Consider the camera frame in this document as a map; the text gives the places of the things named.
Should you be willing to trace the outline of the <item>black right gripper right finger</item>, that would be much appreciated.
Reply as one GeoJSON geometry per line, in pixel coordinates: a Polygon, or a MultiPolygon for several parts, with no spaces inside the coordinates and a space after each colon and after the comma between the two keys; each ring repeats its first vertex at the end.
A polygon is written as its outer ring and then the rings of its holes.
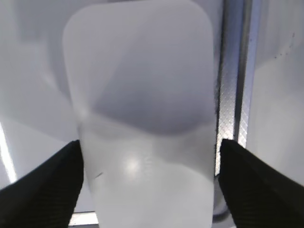
{"type": "Polygon", "coordinates": [[[238,228],[302,228],[304,188],[234,140],[222,140],[219,185],[238,228]]]}

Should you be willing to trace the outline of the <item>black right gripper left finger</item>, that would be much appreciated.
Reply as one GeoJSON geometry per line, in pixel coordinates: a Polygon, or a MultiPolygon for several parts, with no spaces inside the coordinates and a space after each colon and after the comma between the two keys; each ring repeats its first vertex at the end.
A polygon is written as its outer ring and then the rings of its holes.
{"type": "Polygon", "coordinates": [[[0,191],[2,228],[67,228],[84,182],[80,142],[71,141],[0,191]]]}

